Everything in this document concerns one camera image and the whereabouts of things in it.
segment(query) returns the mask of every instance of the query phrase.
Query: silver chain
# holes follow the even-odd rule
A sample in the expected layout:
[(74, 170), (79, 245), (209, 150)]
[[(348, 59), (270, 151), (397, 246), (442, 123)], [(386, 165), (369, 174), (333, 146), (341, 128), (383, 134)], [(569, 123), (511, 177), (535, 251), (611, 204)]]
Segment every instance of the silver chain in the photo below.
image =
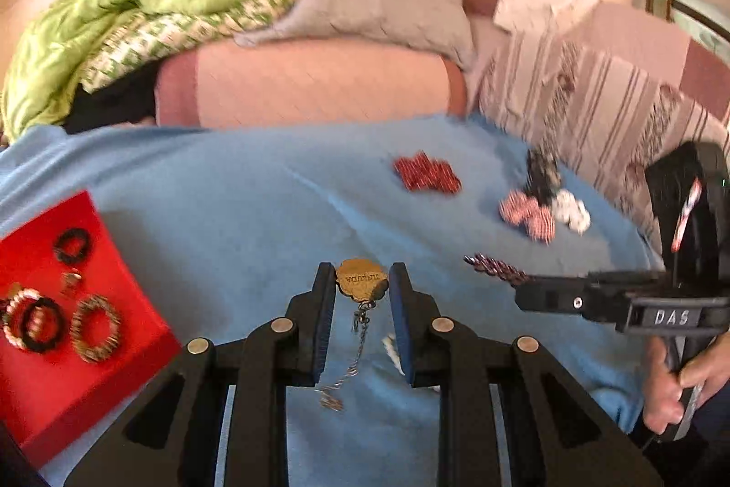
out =
[(374, 301), (364, 301), (358, 306), (357, 310), (355, 310), (353, 315), (353, 332), (356, 333), (358, 330), (360, 330), (360, 345), (358, 347), (358, 354), (355, 356), (355, 359), (353, 359), (353, 363), (349, 365), (348, 369), (341, 376), (341, 378), (339, 378), (339, 380), (337, 380), (334, 384), (331, 384), (330, 386), (316, 389), (317, 392), (322, 395), (320, 396), (320, 404), (323, 407), (332, 409), (333, 411), (341, 411), (342, 409), (344, 409), (344, 403), (342, 403), (342, 400), (340, 398), (337, 398), (337, 396), (334, 395), (334, 392), (341, 389), (345, 380), (347, 380), (348, 378), (352, 378), (353, 376), (356, 376), (358, 374), (358, 364), (360, 363), (360, 358), (363, 355), (367, 328), (370, 324), (370, 319), (367, 316), (367, 312), (369, 310), (372, 310), (373, 308), (375, 308)]

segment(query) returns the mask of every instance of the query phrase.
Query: red box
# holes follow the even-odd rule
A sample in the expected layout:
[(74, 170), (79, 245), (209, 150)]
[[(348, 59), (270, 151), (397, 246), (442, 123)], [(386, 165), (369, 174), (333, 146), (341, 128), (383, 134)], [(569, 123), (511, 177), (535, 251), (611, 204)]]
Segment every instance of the red box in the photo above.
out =
[[(92, 238), (89, 257), (78, 265), (83, 284), (74, 297), (61, 295), (53, 243), (68, 228)], [(43, 355), (20, 351), (0, 335), (0, 419), (35, 467), (41, 467), (90, 429), (115, 405), (165, 366), (180, 345), (127, 270), (88, 193), (46, 211), (0, 241), (0, 295), (13, 282), (55, 300), (66, 318), (57, 349)], [(68, 324), (79, 299), (108, 297), (122, 317), (121, 344), (111, 358), (85, 363), (74, 352)], [(91, 340), (103, 340), (103, 314), (90, 319)]]

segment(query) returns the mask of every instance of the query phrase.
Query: hand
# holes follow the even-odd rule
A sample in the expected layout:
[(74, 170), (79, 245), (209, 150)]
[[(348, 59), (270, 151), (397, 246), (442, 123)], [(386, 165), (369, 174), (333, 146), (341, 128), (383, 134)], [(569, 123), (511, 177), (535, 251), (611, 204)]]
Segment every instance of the hand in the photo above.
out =
[(701, 407), (717, 394), (730, 379), (730, 333), (718, 336), (705, 351), (689, 361), (679, 376), (671, 373), (664, 361), (667, 345), (658, 336), (647, 341), (646, 364), (648, 376), (644, 382), (644, 424), (661, 435), (669, 424), (678, 424), (684, 416), (679, 402), (682, 389), (692, 388), (702, 382), (697, 407)]

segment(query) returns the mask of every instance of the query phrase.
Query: green blanket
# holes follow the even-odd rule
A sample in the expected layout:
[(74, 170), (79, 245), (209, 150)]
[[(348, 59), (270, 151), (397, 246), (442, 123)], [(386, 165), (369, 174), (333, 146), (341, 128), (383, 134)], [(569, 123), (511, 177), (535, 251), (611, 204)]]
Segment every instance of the green blanket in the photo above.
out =
[(104, 87), (144, 63), (270, 25), (294, 0), (57, 0), (23, 32), (0, 111), (14, 142), (63, 122), (79, 82)]

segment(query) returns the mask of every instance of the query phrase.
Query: blue tablecloth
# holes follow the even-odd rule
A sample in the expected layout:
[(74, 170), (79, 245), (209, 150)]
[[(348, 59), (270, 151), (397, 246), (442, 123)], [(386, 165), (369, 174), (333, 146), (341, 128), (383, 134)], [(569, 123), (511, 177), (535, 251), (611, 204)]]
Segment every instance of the blue tablecloth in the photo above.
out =
[[(461, 178), (456, 196), (408, 193), (392, 169), (423, 149)], [(641, 342), (578, 317), (521, 312), (505, 283), (475, 274), (463, 255), (485, 251), (540, 274), (648, 268), (654, 258), (629, 221), (565, 173), (593, 224), (558, 225), (550, 246), (499, 218), (497, 205), (526, 178), (526, 147), (476, 116), (382, 124), (234, 132), (105, 129), (67, 137), (36, 127), (0, 154), (0, 235), (88, 188), (119, 251), (181, 342), (222, 343), (281, 315), (309, 290), (320, 261), (404, 261), (418, 290), (480, 336), (546, 345), (624, 429), (641, 409)], [(411, 390), (381, 345), (388, 298), (371, 315), (360, 374), (342, 389), (345, 411), (312, 391), (288, 400), (291, 484), (366, 487), (435, 484), (438, 396)], [(323, 381), (354, 356), (353, 303), (337, 298)], [(42, 470), (62, 485), (118, 414)]]

